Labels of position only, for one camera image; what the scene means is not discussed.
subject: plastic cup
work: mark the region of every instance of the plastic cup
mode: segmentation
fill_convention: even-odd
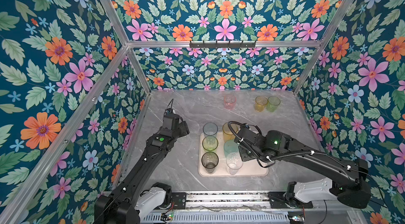
[[[207,136],[216,136],[218,132],[218,126],[215,125],[214,123],[206,123],[202,129],[205,137]]]
[[[254,102],[254,109],[258,112],[262,112],[265,110],[267,105],[267,98],[265,96],[258,96]]]
[[[267,99],[267,110],[273,112],[277,109],[278,105],[281,103],[280,99],[276,96],[271,96]]]
[[[232,110],[236,105],[236,97],[234,95],[224,96],[224,106],[227,110]]]
[[[214,136],[207,136],[202,140],[202,146],[206,151],[214,151],[218,147],[218,140]]]
[[[215,171],[218,162],[218,156],[214,152],[206,152],[201,158],[201,163],[208,173],[213,173]]]
[[[228,166],[229,174],[235,175],[243,166],[243,161],[239,153],[230,153],[226,157],[226,165]]]

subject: white tray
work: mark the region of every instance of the white tray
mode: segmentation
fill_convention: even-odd
[[[205,138],[204,133],[200,135],[200,155],[198,160],[198,172],[201,176],[266,176],[269,172],[268,168],[262,168],[259,166],[256,160],[250,160],[243,163],[243,166],[240,170],[235,174],[231,175],[228,171],[228,166],[226,165],[226,158],[224,154],[224,140],[222,137],[222,132],[217,133],[217,140],[218,140],[218,147],[214,150],[214,152],[218,155],[219,162],[215,171],[213,173],[208,173],[204,166],[201,163],[201,158],[207,152],[203,146],[203,139]]]

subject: blue floral wallpaper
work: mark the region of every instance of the blue floral wallpaper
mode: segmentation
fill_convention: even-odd
[[[341,3],[341,0],[112,1],[128,36],[139,41],[320,39]]]
[[[355,0],[299,93],[325,150],[367,161],[372,200],[388,207],[369,203],[373,224],[405,219],[404,1]]]

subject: orange flower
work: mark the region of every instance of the orange flower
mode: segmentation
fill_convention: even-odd
[[[209,7],[210,9],[215,8],[215,2],[211,1],[211,2],[208,4],[208,7]]]
[[[66,44],[66,40],[57,37],[52,38],[52,43],[47,42],[45,47],[48,48],[45,50],[45,53],[48,57],[51,57],[51,61],[55,64],[64,65],[66,62],[69,62],[73,53],[71,52],[72,47],[69,44]]]
[[[218,83],[222,86],[224,86],[226,84],[227,79],[225,77],[221,77],[218,80]]]
[[[379,213],[371,213],[370,221],[372,224],[388,224],[387,219],[382,218]]]
[[[145,105],[145,99],[140,102],[139,110],[142,110],[144,105]]]
[[[281,80],[281,85],[288,85],[291,83],[291,81],[292,81],[292,78],[287,76]]]
[[[403,138],[405,138],[405,121],[404,120],[399,120],[398,121],[398,128],[403,129],[401,131],[401,135],[402,135]]]
[[[155,77],[155,79],[153,79],[153,82],[158,86],[163,86],[165,84],[165,81],[159,77]]]
[[[313,18],[320,18],[327,13],[327,10],[330,8],[329,0],[321,0],[319,3],[315,4],[311,13]]]
[[[300,104],[301,104],[302,108],[305,110],[305,103],[304,103],[304,101],[301,100],[301,99],[300,99]]]
[[[340,37],[339,39],[337,39],[334,43],[333,43],[333,47],[332,47],[332,57],[334,59],[341,59],[342,57],[346,56],[347,51],[346,49],[349,48],[349,43],[347,43],[347,41],[349,41],[347,39],[347,37]]]
[[[128,125],[128,119],[126,117],[122,117],[118,123],[118,131],[120,133],[124,133]]]
[[[273,24],[268,24],[267,27],[263,26],[260,31],[257,33],[257,40],[259,41],[273,41],[277,37],[278,29],[276,26],[273,27]]]
[[[88,205],[89,205],[88,201],[84,202],[83,205],[81,205],[80,207],[80,211],[82,212],[86,211]]]
[[[110,36],[103,37],[103,43],[101,43],[101,48],[104,49],[104,55],[109,59],[113,59],[117,53],[117,48],[115,47],[114,40]]]
[[[228,18],[232,15],[233,6],[231,5],[230,1],[224,1],[220,6],[220,14],[224,18]]]
[[[387,61],[398,61],[401,59],[401,55],[405,56],[405,37],[393,38],[390,40],[389,44],[384,46],[385,52],[382,53],[382,56],[386,58]]]
[[[240,1],[239,4],[238,4],[238,7],[239,7],[240,9],[246,8],[246,3],[245,3],[244,1]]]
[[[331,122],[329,121],[329,118],[325,116],[321,118],[321,122],[319,124],[323,130],[328,130],[329,128],[331,128]]]
[[[117,173],[118,173],[118,171],[119,171],[119,164],[117,164],[117,166],[115,166],[115,169],[113,170],[113,176],[111,177],[111,182],[113,183],[114,181],[115,181],[115,178],[116,178],[116,176],[117,176]]]
[[[36,119],[34,117],[29,117],[24,125],[28,128],[21,130],[21,139],[28,140],[26,146],[34,149],[39,144],[39,149],[44,149],[49,147],[49,142],[53,140],[58,135],[56,132],[61,130],[60,123],[57,123],[58,118],[51,114],[48,117],[46,112],[38,112]]]
[[[179,27],[174,27],[173,31],[173,37],[176,41],[191,41],[191,37],[193,36],[193,33],[190,32],[190,28],[182,24],[179,24]]]
[[[137,3],[134,4],[133,1],[125,1],[124,2],[124,10],[125,13],[131,16],[133,19],[140,18],[142,11],[139,9],[139,5]]]

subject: marble countertop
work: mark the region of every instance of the marble countertop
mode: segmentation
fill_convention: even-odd
[[[224,95],[236,96],[233,110],[224,108]],[[273,113],[254,110],[257,96],[275,95],[281,104]],[[291,135],[312,148],[319,144],[311,132],[300,104],[291,91],[156,91],[152,92],[147,113],[134,142],[128,171],[136,164],[145,147],[145,141],[162,125],[163,111],[174,98],[175,112],[187,121],[190,134],[179,138],[173,149],[152,173],[145,188],[156,182],[172,186],[173,191],[191,190],[285,190],[288,182],[307,182],[324,176],[307,168],[277,161],[266,176],[202,177],[198,173],[199,136],[205,123],[213,122],[222,130],[226,121],[256,124],[264,135],[278,130]]]

